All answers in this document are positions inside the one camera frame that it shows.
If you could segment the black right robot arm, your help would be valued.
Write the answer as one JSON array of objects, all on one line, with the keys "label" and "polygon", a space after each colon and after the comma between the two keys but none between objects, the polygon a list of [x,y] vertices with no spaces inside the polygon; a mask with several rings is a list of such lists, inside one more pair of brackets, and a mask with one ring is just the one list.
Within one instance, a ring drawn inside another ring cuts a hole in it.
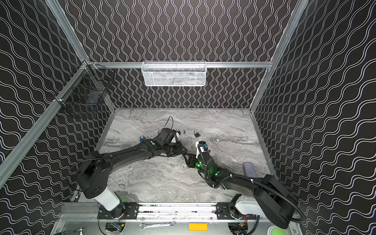
[{"label": "black right robot arm", "polygon": [[183,157],[187,166],[197,169],[210,188],[222,187],[255,198],[262,212],[274,225],[286,229],[290,222],[306,223],[306,216],[299,208],[297,199],[274,176],[266,174],[262,178],[253,178],[235,174],[217,166],[208,151],[198,155],[184,153]]}]

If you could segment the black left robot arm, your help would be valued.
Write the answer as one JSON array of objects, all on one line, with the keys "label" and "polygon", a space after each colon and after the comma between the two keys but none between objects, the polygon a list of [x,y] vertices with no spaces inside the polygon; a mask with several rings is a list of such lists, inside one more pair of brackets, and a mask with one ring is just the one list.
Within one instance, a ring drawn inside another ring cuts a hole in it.
[{"label": "black left robot arm", "polygon": [[109,175],[124,166],[154,157],[175,157],[187,152],[178,140],[180,130],[163,128],[151,139],[141,139],[140,143],[116,152],[99,153],[94,151],[79,166],[75,181],[88,199],[94,199],[113,218],[123,213],[122,202],[108,187]]}]

